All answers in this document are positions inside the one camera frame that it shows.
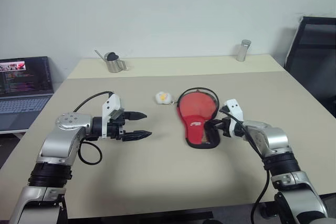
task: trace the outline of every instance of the beige table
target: beige table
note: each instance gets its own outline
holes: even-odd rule
[[[175,107],[157,105],[153,100],[158,91],[177,97],[195,86],[214,90],[221,103],[237,99],[245,119],[282,128],[318,193],[336,191],[336,120],[285,71],[68,79],[0,170],[0,219],[10,217],[55,118],[102,90],[115,91],[126,110],[148,115],[147,119],[128,122],[127,131],[148,130],[153,134],[136,142],[99,140],[103,160],[96,166],[77,159],[73,179],[67,184],[69,218],[254,202],[266,173],[248,143],[223,137],[215,149],[190,148]],[[105,99],[90,101],[81,112],[100,115]],[[83,154],[91,161],[97,158],[93,149],[85,148]],[[263,200],[272,200],[274,194],[269,188]]]
[[[100,58],[82,59],[68,79],[284,71],[271,55],[247,56],[244,62],[237,61],[234,56],[134,58],[125,59],[125,62],[127,71],[110,73]]]

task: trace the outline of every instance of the black office chair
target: black office chair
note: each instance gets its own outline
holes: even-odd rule
[[[285,69],[336,118],[336,18],[303,17]]]

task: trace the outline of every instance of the black cable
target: black cable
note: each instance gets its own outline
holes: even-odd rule
[[[95,98],[95,97],[97,97],[99,95],[102,95],[102,94],[109,94],[109,97],[110,97],[111,95],[113,95],[113,92],[112,91],[104,91],[104,92],[94,94],[93,96],[91,96],[88,99],[86,99],[85,101],[83,101],[80,105],[78,105],[77,108],[74,109],[74,112],[77,112],[85,103],[90,101],[92,98]]]
[[[111,95],[113,95],[113,92],[112,91],[103,91],[103,92],[100,92],[100,93],[97,93],[97,94],[94,94],[94,95],[92,95],[92,96],[90,96],[88,99],[85,99],[80,105],[78,105],[75,109],[74,109],[74,112],[77,112],[85,103],[87,103],[88,101],[90,101],[92,98],[95,98],[95,97],[97,97],[97,96],[99,96],[99,95],[102,95],[102,94],[109,94],[109,97],[111,96]],[[87,165],[97,165],[97,164],[99,164],[100,162],[101,162],[101,160],[103,159],[103,154],[102,154],[102,152],[101,152],[101,150],[100,150],[100,148],[97,146],[97,145],[95,145],[95,144],[93,144],[93,143],[91,143],[91,142],[84,142],[84,140],[85,140],[85,138],[84,139],[82,139],[81,141],[80,141],[80,144],[79,144],[79,148],[78,148],[78,157],[79,157],[79,159],[84,163],[84,164],[87,164]],[[88,145],[91,145],[91,146],[93,146],[94,148],[96,148],[96,150],[99,152],[99,160],[97,161],[97,162],[89,162],[89,161],[86,161],[84,158],[83,158],[83,156],[82,156],[82,153],[81,153],[81,147],[82,147],[82,144],[88,144]]]
[[[99,152],[99,160],[98,160],[97,162],[89,162],[89,161],[86,161],[86,160],[82,157],[82,154],[81,154],[81,152],[80,152],[82,144],[88,144],[88,145],[91,145],[91,146],[93,146],[94,148],[97,149],[97,151]],[[87,141],[84,142],[84,139],[82,139],[82,140],[80,141],[80,144],[79,144],[78,157],[79,157],[79,159],[80,159],[84,164],[87,164],[87,165],[97,165],[97,164],[99,164],[99,163],[101,162],[101,160],[103,159],[103,154],[102,154],[102,152],[101,152],[101,150],[100,150],[100,148],[99,148],[98,146],[96,146],[95,144],[93,144],[93,143],[91,143],[91,142],[87,142]]]
[[[252,210],[251,210],[251,214],[250,214],[250,218],[251,218],[251,224],[254,224],[254,212],[256,211],[257,209],[257,206],[261,200],[261,198],[264,196],[267,188],[268,188],[268,185],[269,185],[269,170],[266,170],[266,173],[267,173],[267,178],[266,178],[266,183],[264,185],[264,188],[262,189],[260,195],[258,196],[256,202],[253,204],[253,207],[252,207]]]
[[[253,141],[253,138],[251,136],[251,134],[247,131],[247,129],[245,128],[245,126],[241,123],[240,120],[238,120],[237,118],[235,118],[233,115],[229,114],[228,112],[221,110],[221,112],[223,112],[224,114],[226,114],[228,117],[232,118],[233,120],[236,121],[236,123],[238,123],[240,125],[240,127],[243,129],[243,131],[245,132],[245,136],[247,138],[248,143],[251,145],[251,147],[255,150],[255,152],[259,155],[259,157],[261,159],[264,159],[264,157],[262,156],[262,154],[260,153],[260,151],[258,150],[258,147],[256,146],[256,144]],[[251,218],[251,224],[254,224],[254,212],[256,211],[256,208],[260,202],[260,200],[262,199],[262,197],[264,196],[268,185],[269,185],[269,170],[266,170],[266,174],[267,174],[267,178],[266,178],[266,183],[264,188],[262,189],[260,195],[258,196],[256,202],[253,204],[252,210],[251,210],[251,214],[250,214],[250,218]]]
[[[232,118],[233,120],[236,121],[236,123],[238,123],[240,125],[240,127],[243,129],[243,131],[245,132],[246,138],[248,143],[251,145],[251,147],[255,150],[255,152],[258,154],[258,156],[263,159],[264,157],[262,156],[262,154],[260,153],[260,151],[258,150],[258,147],[256,146],[256,144],[253,141],[252,136],[250,135],[250,133],[247,131],[247,129],[245,128],[245,126],[240,122],[240,120],[236,119],[233,115],[229,114],[226,111],[221,110],[222,113],[226,114],[228,117]]]

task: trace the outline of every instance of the metal cup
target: metal cup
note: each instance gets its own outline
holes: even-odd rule
[[[243,39],[241,41],[239,52],[238,52],[238,55],[237,55],[237,58],[236,58],[238,61],[244,61],[245,60],[246,53],[247,53],[247,50],[250,47],[250,45],[251,45],[251,41],[248,40],[248,39]]]
[[[118,73],[121,70],[127,70],[125,62],[119,59],[119,56],[114,52],[108,52],[104,55],[104,57],[97,50],[95,50],[95,52],[103,61],[105,61],[110,73]]]

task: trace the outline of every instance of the small white plush toy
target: small white plush toy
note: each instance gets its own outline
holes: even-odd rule
[[[174,104],[172,95],[167,92],[157,93],[155,99],[158,104]]]

